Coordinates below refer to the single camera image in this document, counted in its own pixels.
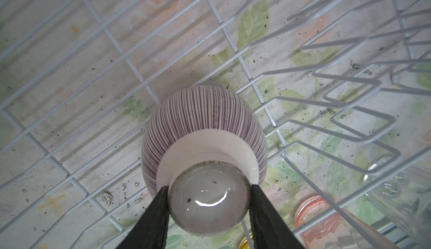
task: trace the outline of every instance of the white wire rack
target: white wire rack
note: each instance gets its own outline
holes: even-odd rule
[[[3,9],[5,6],[8,5],[9,2],[13,0],[0,0],[0,9]],[[0,60],[3,60],[7,58],[10,54],[14,53],[16,50],[19,49],[22,44],[30,40],[30,38],[35,35],[38,31],[40,31],[44,26],[46,26],[47,23],[49,23],[51,20],[53,20],[56,16],[61,14],[69,5],[71,5],[76,0],[65,0],[63,4],[59,5],[55,10],[53,10],[45,19],[43,19],[41,22],[34,25],[33,28],[29,29],[27,32],[25,32],[23,35],[21,35],[18,39],[15,40],[14,43],[10,44],[2,53],[0,53]],[[131,0],[129,3],[125,6],[123,6],[119,11],[117,11],[115,14],[113,14],[110,18],[107,20],[102,20],[96,9],[92,6],[91,2],[89,0],[82,0],[82,2],[85,4],[85,6],[90,11],[91,15],[94,17],[94,19],[98,23],[97,29],[92,31],[87,37],[79,41],[74,45],[73,48],[71,48],[68,52],[60,55],[59,58],[57,58],[51,65],[47,66],[46,69],[42,70],[41,73],[39,73],[37,76],[30,79],[25,85],[23,85],[21,88],[16,90],[12,95],[10,95],[5,101],[3,101],[0,104],[0,110],[3,116],[15,127],[17,128],[20,133],[13,138],[8,144],[6,144],[4,147],[1,148],[0,154],[4,153],[8,149],[11,149],[12,146],[19,141],[22,141],[24,138],[26,138],[36,149],[38,149],[43,156],[37,160],[33,165],[28,167],[26,170],[22,171],[20,174],[14,176],[12,179],[8,180],[7,182],[3,183],[0,186],[1,190],[7,190],[7,188],[16,183],[19,182],[25,175],[31,173],[34,171],[34,169],[44,163],[45,161],[49,161],[55,168],[60,170],[64,175],[65,178],[56,184],[55,186],[51,187],[46,193],[41,195],[39,198],[37,198],[33,203],[28,205],[25,209],[20,211],[19,214],[16,214],[13,216],[11,220],[9,220],[6,224],[4,224],[0,228],[0,235],[4,233],[6,230],[8,230],[12,225],[14,225],[18,220],[20,220],[25,214],[29,213],[31,209],[34,207],[37,207],[42,203],[50,194],[56,192],[59,190],[62,186],[70,183],[74,187],[76,187],[84,196],[84,198],[75,204],[72,208],[68,209],[64,214],[61,215],[60,218],[57,219],[55,223],[53,223],[40,237],[37,238],[37,240],[33,243],[33,245],[30,248],[36,248],[38,247],[45,238],[52,233],[53,230],[56,229],[58,224],[60,224],[65,218],[70,216],[70,214],[82,206],[86,202],[90,202],[91,204],[95,205],[95,207],[98,208],[98,210],[102,213],[102,217],[89,225],[85,230],[82,231],[82,233],[76,238],[75,242],[72,244],[71,248],[74,248],[82,239],[83,235],[86,234],[89,230],[91,230],[95,225],[99,224],[101,221],[108,219],[111,224],[119,231],[116,235],[113,235],[112,238],[107,241],[104,245],[102,245],[102,248],[105,248],[106,246],[110,246],[112,242],[118,240],[119,237],[123,237],[126,235],[133,227],[129,226],[128,228],[123,228],[123,226],[118,222],[118,220],[114,217],[114,214],[124,206],[128,205],[129,200],[135,199],[136,197],[140,196],[143,192],[145,192],[147,189],[145,187],[141,188],[137,192],[135,192],[131,197],[125,198],[125,200],[120,203],[118,206],[116,206],[114,209],[108,211],[106,208],[101,205],[97,200],[96,196],[100,194],[100,192],[104,191],[106,188],[108,188],[110,185],[114,184],[115,182],[118,182],[120,179],[124,178],[125,176],[130,173],[130,171],[135,170],[138,168],[140,164],[140,160],[136,160],[134,163],[129,165],[128,167],[124,168],[123,171],[117,173],[114,177],[112,177],[108,182],[104,183],[99,188],[93,190],[92,192],[89,192],[86,190],[84,186],[80,184],[80,182],[77,180],[77,177],[88,171],[90,168],[96,166],[98,163],[100,163],[101,160],[104,159],[106,155],[117,149],[121,144],[124,144],[127,142],[130,138],[132,138],[134,135],[137,134],[148,122],[149,119],[146,119],[145,121],[141,122],[138,126],[134,127],[132,130],[130,130],[127,134],[123,135],[121,138],[116,140],[113,144],[109,145],[107,148],[105,148],[101,153],[94,156],[91,160],[86,162],[84,165],[80,166],[77,170],[73,171],[72,173],[69,172],[55,157],[56,154],[61,151],[65,146],[70,144],[73,140],[76,138],[79,138],[80,135],[88,130],[90,127],[92,127],[94,124],[96,124],[98,121],[100,121],[102,118],[104,118],[107,114],[112,112],[114,109],[116,109],[118,106],[120,106],[125,100],[133,96],[137,91],[139,91],[142,88],[145,88],[151,98],[154,100],[154,102],[159,105],[160,100],[150,87],[150,83],[157,78],[159,75],[164,73],[166,70],[168,70],[172,65],[177,63],[180,59],[184,58],[186,55],[188,55],[190,52],[192,52],[194,49],[196,49],[200,44],[202,44],[204,41],[208,40],[210,37],[214,36],[214,34],[221,31],[225,39],[228,41],[229,46],[232,48],[234,55],[231,56],[227,61],[222,63],[220,66],[215,68],[212,72],[204,76],[202,79],[197,81],[196,84],[200,84],[208,79],[210,79],[215,74],[221,72],[223,69],[225,69],[231,62],[234,60],[237,60],[240,64],[244,74],[246,75],[248,82],[244,84],[242,87],[240,87],[239,90],[236,92],[239,94],[246,90],[247,88],[251,87],[253,91],[256,93],[257,98],[260,101],[261,106],[258,107],[255,110],[255,113],[258,113],[260,111],[264,111],[268,120],[270,121],[270,124],[272,126],[272,129],[267,132],[266,136],[269,137],[272,134],[276,134],[278,138],[280,139],[281,144],[283,145],[282,149],[279,149],[275,154],[273,154],[269,160],[273,160],[277,157],[282,157],[287,164],[296,171],[299,176],[301,176],[309,185],[310,187],[315,190],[319,195],[321,195],[330,205],[331,209],[326,210],[325,212],[321,213],[320,215],[316,216],[306,224],[296,228],[293,230],[294,234],[299,235],[303,231],[307,230],[311,226],[315,225],[316,223],[320,222],[321,220],[325,219],[326,217],[330,216],[334,212],[338,212],[341,214],[371,245],[373,245],[375,248],[381,248],[378,243],[376,243],[352,218],[350,218],[344,211],[343,207],[346,207],[348,204],[353,203],[355,200],[357,200],[359,197],[363,196],[366,192],[373,190],[377,186],[379,186],[381,183],[385,182],[389,177],[395,175],[396,173],[406,169],[408,166],[413,164],[415,161],[420,159],[425,154],[429,154],[431,150],[431,146],[426,147],[425,149],[422,149],[420,152],[410,156],[409,158],[404,158],[403,160],[400,160],[401,158],[401,152],[396,149],[395,147],[391,147],[387,144],[384,144],[380,142],[378,139],[383,136],[384,134],[388,133],[395,125],[396,123],[396,117],[385,114],[382,112],[378,112],[372,109],[368,109],[365,107],[359,106],[362,102],[367,100],[370,97],[373,97],[374,95],[382,92],[386,93],[400,93],[405,95],[423,95],[423,96],[431,96],[431,91],[418,89],[414,87],[409,87],[404,84],[400,83],[401,74],[403,73],[412,73],[415,74],[417,72],[421,72],[418,69],[415,68],[415,65],[423,64],[423,63],[431,63],[431,59],[429,59],[429,54],[431,53],[431,50],[428,50],[423,55],[418,57],[413,49],[414,46],[424,46],[427,47],[430,44],[429,40],[422,40],[422,41],[412,41],[411,39],[414,38],[419,32],[427,30],[431,28],[431,24],[425,24],[425,25],[419,25],[419,26],[409,26],[406,22],[406,19],[415,17],[415,16],[421,16],[425,14],[431,13],[431,8],[411,12],[411,8],[413,8],[414,5],[417,3],[424,1],[424,0],[415,0],[413,3],[409,5],[402,5],[399,0],[392,0],[395,8],[396,14],[388,20],[385,24],[382,25],[384,27],[386,24],[389,24],[391,22],[398,22],[399,23],[399,29],[396,31],[391,32],[384,32],[384,33],[376,33],[373,32],[369,36],[358,36],[358,37],[352,37],[352,38],[345,38],[342,40],[337,41],[330,41],[325,43],[314,43],[316,40],[321,38],[323,35],[325,35],[328,31],[339,25],[343,20],[349,18],[352,14],[355,14],[355,12],[358,12],[360,10],[366,9],[368,7],[371,7],[377,3],[380,3],[385,0],[371,0],[368,1],[362,5],[359,5],[349,11],[347,11],[345,14],[343,14],[340,18],[333,21],[330,25],[326,26],[322,31],[320,31],[318,34],[313,36],[310,40],[305,42],[301,49],[303,50],[311,50],[311,49],[317,49],[321,47],[332,47],[332,46],[347,46],[344,50],[342,50],[340,53],[338,53],[335,57],[333,57],[331,60],[318,63],[314,65],[308,65],[308,66],[299,66],[299,67],[293,67],[293,68],[285,68],[285,69],[276,69],[276,70],[269,70],[266,71],[256,77],[253,77],[251,74],[251,71],[249,67],[247,66],[243,55],[246,51],[250,50],[253,46],[259,45],[262,42],[265,42],[267,40],[270,40],[274,37],[277,37],[279,35],[282,35],[283,33],[286,33],[288,31],[292,31],[294,29],[297,29],[303,25],[306,25],[313,20],[318,19],[320,16],[331,10],[334,6],[338,5],[339,3],[342,3],[343,0],[312,0],[310,3],[308,3],[305,7],[298,10],[296,13],[288,17],[288,24],[282,27],[281,29],[278,29],[277,31],[274,31],[270,33],[269,35],[266,35],[262,37],[259,40],[256,40],[249,44],[248,46],[244,47],[243,49],[239,50],[236,44],[234,43],[234,40],[232,39],[232,36],[230,35],[227,26],[233,21],[238,18],[244,11],[247,9],[247,7],[250,6],[250,4],[254,0],[248,0],[234,15],[232,15],[230,18],[223,20],[221,15],[218,12],[218,9],[216,8],[215,4],[213,3],[213,0],[205,0],[209,8],[211,9],[212,14],[214,15],[215,19],[218,22],[218,26],[213,29],[210,33],[203,36],[199,41],[197,41],[193,46],[190,48],[184,50],[180,55],[173,58],[171,62],[163,66],[162,68],[158,69],[154,74],[152,74],[149,78],[144,79],[143,75],[140,74],[137,67],[134,65],[132,60],[130,59],[130,55],[136,51],[138,48],[146,44],[152,37],[156,36],[160,31],[164,30],[169,24],[171,24],[173,21],[175,21],[177,18],[179,18],[182,14],[184,14],[186,11],[190,10],[193,6],[197,5],[198,3],[203,3],[203,0],[193,0],[190,4],[185,6],[181,11],[177,12],[175,15],[173,15],[169,20],[164,22],[162,25],[160,25],[158,28],[153,30],[152,32],[148,33],[143,39],[141,39],[139,42],[134,44],[133,47],[123,50],[120,43],[116,40],[114,35],[110,32],[110,25],[116,21],[122,14],[126,13],[128,10],[132,9],[140,0]],[[29,126],[24,127],[18,119],[16,119],[9,111],[8,106],[13,103],[18,97],[23,95],[25,92],[32,89],[36,84],[38,84],[41,80],[45,78],[49,78],[49,75],[57,70],[59,68],[59,65],[62,64],[66,59],[68,59],[71,55],[73,55],[75,52],[80,50],[86,43],[88,43],[92,38],[97,36],[99,33],[105,33],[105,35],[109,38],[109,40],[112,42],[112,44],[115,46],[116,50],[120,53],[120,56],[116,58],[112,63],[109,63],[108,66],[103,68],[99,71],[95,76],[93,76],[91,79],[89,79],[87,82],[82,84],[78,89],[74,90],[73,93],[68,95],[65,99],[63,99],[61,102],[56,104],[54,107],[52,107],[48,112],[46,112],[45,115],[31,123]],[[327,68],[333,67],[334,65],[337,65],[340,63],[342,59],[345,59],[349,55],[351,55],[353,52],[357,51],[360,47],[363,47],[364,44],[366,44],[369,41],[373,41],[376,39],[381,38],[390,38],[393,36],[399,36],[402,35],[404,37],[404,46],[406,48],[408,59],[405,60],[385,60],[385,61],[378,61],[370,63],[369,65],[361,68],[359,71],[355,72],[352,76],[346,76],[346,75],[331,75],[327,73],[323,73],[323,71]],[[102,76],[107,74],[112,68],[114,68],[116,65],[118,65],[120,62],[125,61],[128,65],[128,67],[132,70],[133,74],[136,76],[136,78],[139,80],[139,84],[132,88],[127,94],[125,94],[121,99],[117,100],[115,103],[111,104],[110,106],[103,109],[102,112],[100,112],[96,117],[93,117],[88,123],[86,123],[82,128],[80,128],[78,131],[72,133],[69,135],[64,141],[62,141],[60,144],[57,144],[55,147],[53,147],[52,150],[47,150],[33,135],[32,131],[38,127],[41,123],[45,122],[49,117],[51,117],[53,114],[55,114],[60,108],[65,106],[68,102],[72,101],[76,96],[78,96],[80,93],[82,93],[85,89],[87,89],[90,85],[92,85],[95,81],[100,79]],[[382,81],[379,79],[382,75],[375,76],[374,78],[364,78],[360,77],[362,76],[363,72],[366,70],[369,70],[370,68],[374,66],[389,66],[389,65],[405,65],[406,67],[402,70],[398,70],[395,73],[391,74],[390,71],[385,71],[383,74],[390,75],[391,80],[394,85],[398,87],[398,89],[388,89],[382,87]],[[324,101],[316,101],[311,99],[298,99],[298,98],[289,98],[289,97],[283,97],[283,96],[276,96],[269,101],[265,101],[261,91],[259,90],[257,83],[262,80],[265,76],[276,76],[279,74],[286,74],[286,73],[292,73],[292,72],[312,72],[312,76],[319,77],[323,79],[329,79],[336,81],[336,84],[331,90],[326,92],[323,96]],[[357,84],[365,84],[367,85],[367,90],[365,90],[363,93],[361,93],[358,97],[356,97],[354,100],[350,102],[343,102],[339,101],[333,97],[331,97],[331,93],[335,91],[337,88],[345,84],[346,82],[352,82]],[[290,102],[297,102],[297,103],[303,103],[307,105],[313,105],[313,106],[319,106],[319,107],[326,107],[326,108],[337,108],[341,111],[338,112],[336,115],[333,115],[330,119],[330,121],[337,125],[340,128],[343,128],[350,132],[351,134],[343,134],[338,133],[323,127],[315,126],[306,122],[301,122],[294,119],[286,120],[282,123],[277,124],[276,119],[274,118],[273,114],[270,111],[269,106],[274,103],[275,101],[290,101]],[[366,135],[364,133],[359,132],[358,130],[346,126],[343,123],[336,120],[337,117],[343,115],[344,113],[348,112],[349,110],[355,110],[362,113],[366,113],[375,117],[380,117],[386,121],[386,124],[375,130],[374,132],[370,133],[369,135]],[[280,129],[286,126],[287,124],[296,124],[303,128],[309,128],[311,130],[315,130],[321,133],[329,134],[335,137],[342,138],[344,140],[347,140],[349,142],[356,142],[356,143],[374,143],[377,146],[380,146],[381,148],[387,150],[390,152],[391,157],[385,161],[384,164],[380,165],[377,168],[374,168],[372,170],[366,170],[363,168],[360,168],[356,165],[353,165],[341,158],[338,158],[334,155],[331,155],[321,149],[318,149],[314,146],[311,146],[305,142],[302,141],[293,141],[291,143],[287,143],[286,140],[283,137],[283,134],[281,133]],[[332,160],[337,161],[340,164],[343,164],[344,166],[347,166],[348,168],[368,175],[376,175],[376,178],[366,184],[365,186],[359,188],[355,192],[351,193],[347,197],[345,197],[343,200],[339,201],[338,203],[335,203],[325,192],[323,192],[313,181],[307,177],[302,171],[298,169],[298,167],[292,163],[292,161],[286,156],[286,152],[288,149],[293,147],[294,145],[302,145],[306,149],[311,149],[315,151],[316,153],[323,155],[327,158],[330,158]],[[172,229],[175,226],[175,224],[170,225],[170,229]],[[249,243],[251,241],[249,236],[249,231],[247,230],[246,224],[243,221],[242,226],[244,229],[244,233],[249,240]]]

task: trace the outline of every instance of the purple striped pattern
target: purple striped pattern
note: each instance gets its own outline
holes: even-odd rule
[[[157,193],[157,167],[164,153],[181,137],[201,129],[222,129],[242,138],[256,155],[259,184],[263,183],[268,162],[266,140],[251,109],[227,89],[198,85],[169,96],[151,118],[144,136],[141,166],[153,197]]]

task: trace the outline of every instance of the wire basket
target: wire basket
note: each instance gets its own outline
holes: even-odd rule
[[[0,244],[115,248],[151,202],[151,113],[210,83],[265,128],[263,190],[294,234],[338,212],[379,248],[342,208],[372,224],[364,194],[428,167],[430,13],[429,0],[0,0]],[[316,194],[332,208],[295,228]],[[248,223],[201,238],[171,220],[166,248],[236,248]]]

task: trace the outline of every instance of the yellow object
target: yellow object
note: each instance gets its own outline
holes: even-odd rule
[[[253,233],[250,233],[250,237],[251,237],[251,241],[253,241]],[[250,249],[250,246],[248,246],[247,237],[244,237],[238,249]]]

